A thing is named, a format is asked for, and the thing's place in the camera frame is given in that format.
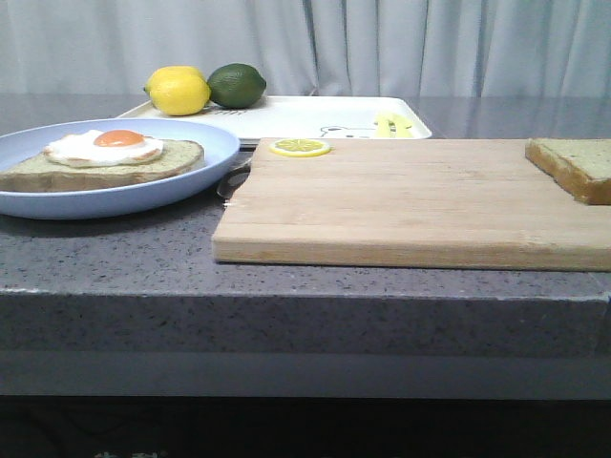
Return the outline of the green lime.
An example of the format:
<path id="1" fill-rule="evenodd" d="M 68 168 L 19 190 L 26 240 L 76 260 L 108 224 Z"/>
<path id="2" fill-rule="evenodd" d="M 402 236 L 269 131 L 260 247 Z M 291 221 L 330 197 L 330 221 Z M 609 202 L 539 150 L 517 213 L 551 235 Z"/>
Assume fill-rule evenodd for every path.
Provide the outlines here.
<path id="1" fill-rule="evenodd" d="M 247 64 L 232 63 L 214 70 L 207 79 L 210 100 L 229 109 L 245 109 L 260 100 L 266 80 Z"/>

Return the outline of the white curtain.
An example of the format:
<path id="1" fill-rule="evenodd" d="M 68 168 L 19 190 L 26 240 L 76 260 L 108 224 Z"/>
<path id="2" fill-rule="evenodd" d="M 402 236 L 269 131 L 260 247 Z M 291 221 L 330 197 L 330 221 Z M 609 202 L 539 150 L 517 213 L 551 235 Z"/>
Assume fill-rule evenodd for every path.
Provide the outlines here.
<path id="1" fill-rule="evenodd" d="M 5 93 L 134 94 L 155 69 L 257 68 L 270 94 L 610 93 L 606 1 L 5 1 Z"/>

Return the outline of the bread slice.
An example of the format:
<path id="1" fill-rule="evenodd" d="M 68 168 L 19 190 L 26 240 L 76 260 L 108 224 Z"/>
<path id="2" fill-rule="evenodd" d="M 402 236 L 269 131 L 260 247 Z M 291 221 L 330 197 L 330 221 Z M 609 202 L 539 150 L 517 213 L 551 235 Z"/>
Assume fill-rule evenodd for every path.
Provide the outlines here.
<path id="1" fill-rule="evenodd" d="M 1 189 L 10 192 L 56 193 L 135 185 L 176 177 L 204 163 L 204 148 L 191 140 L 165 139 L 152 161 L 100 167 L 72 167 L 51 161 L 44 153 L 1 172 Z"/>
<path id="2" fill-rule="evenodd" d="M 610 204 L 609 138 L 530 138 L 525 156 L 575 200 Z"/>

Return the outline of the fried egg toy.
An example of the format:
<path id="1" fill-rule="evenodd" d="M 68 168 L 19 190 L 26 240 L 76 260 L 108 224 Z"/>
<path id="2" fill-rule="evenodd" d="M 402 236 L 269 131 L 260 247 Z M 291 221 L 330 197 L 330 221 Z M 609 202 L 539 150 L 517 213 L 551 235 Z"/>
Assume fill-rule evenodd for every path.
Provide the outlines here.
<path id="1" fill-rule="evenodd" d="M 159 158 L 163 141 L 130 130 L 69 134 L 49 143 L 43 155 L 75 168 L 139 165 Z"/>

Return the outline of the yellow lemon slice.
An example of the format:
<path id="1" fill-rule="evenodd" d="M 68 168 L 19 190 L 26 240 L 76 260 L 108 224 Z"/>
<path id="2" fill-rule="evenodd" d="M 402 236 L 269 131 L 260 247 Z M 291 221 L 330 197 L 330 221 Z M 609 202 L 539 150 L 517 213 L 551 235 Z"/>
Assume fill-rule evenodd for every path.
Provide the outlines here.
<path id="1" fill-rule="evenodd" d="M 331 151 L 331 146 L 317 139 L 309 138 L 282 138 L 273 141 L 269 150 L 280 156 L 312 157 L 322 156 Z"/>

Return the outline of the wooden cutting board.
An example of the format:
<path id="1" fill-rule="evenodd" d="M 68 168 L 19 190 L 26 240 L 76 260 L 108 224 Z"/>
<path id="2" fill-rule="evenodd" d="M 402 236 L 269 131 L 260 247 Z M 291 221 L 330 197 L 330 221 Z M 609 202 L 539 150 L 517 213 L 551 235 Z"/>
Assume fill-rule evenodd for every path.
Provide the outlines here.
<path id="1" fill-rule="evenodd" d="M 212 238 L 215 260 L 606 271 L 610 210 L 574 200 L 521 139 L 263 139 Z"/>

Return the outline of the light blue round plate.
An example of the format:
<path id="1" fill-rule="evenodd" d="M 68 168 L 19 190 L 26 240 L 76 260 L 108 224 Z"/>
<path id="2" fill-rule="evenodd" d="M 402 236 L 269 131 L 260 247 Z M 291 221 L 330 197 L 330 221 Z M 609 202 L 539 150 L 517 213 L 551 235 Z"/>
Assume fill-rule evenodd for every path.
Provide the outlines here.
<path id="1" fill-rule="evenodd" d="M 1 193 L 1 213 L 26 219 L 97 219 L 159 208 L 212 186 L 229 170 L 241 143 L 231 132 L 170 118 L 109 118 L 32 128 L 1 136 L 1 169 L 38 154 L 51 141 L 91 129 L 129 129 L 162 139 L 193 140 L 204 149 L 203 164 L 177 177 L 131 186 L 60 193 Z"/>

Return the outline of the white bear print tray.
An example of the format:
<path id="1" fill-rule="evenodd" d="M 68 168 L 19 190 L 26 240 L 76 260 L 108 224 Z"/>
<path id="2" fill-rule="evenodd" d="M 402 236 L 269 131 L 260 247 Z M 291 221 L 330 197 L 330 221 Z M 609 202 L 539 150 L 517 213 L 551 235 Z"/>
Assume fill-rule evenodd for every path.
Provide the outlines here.
<path id="1" fill-rule="evenodd" d="M 268 137 L 375 138 L 374 118 L 379 112 L 409 118 L 413 138 L 406 139 L 432 136 L 407 102 L 392 97 L 266 95 L 247 109 L 230 110 L 211 103 L 199 114 L 173 119 L 222 129 L 243 146 L 255 146 Z"/>

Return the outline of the yellow plastic fork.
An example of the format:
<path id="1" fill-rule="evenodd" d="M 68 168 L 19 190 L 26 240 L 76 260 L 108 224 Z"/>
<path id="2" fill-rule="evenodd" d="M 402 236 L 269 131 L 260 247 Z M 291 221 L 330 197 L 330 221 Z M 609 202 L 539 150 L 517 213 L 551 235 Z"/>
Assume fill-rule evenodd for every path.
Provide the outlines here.
<path id="1" fill-rule="evenodd" d="M 413 138 L 409 118 L 392 112 L 379 112 L 374 118 L 375 138 Z"/>

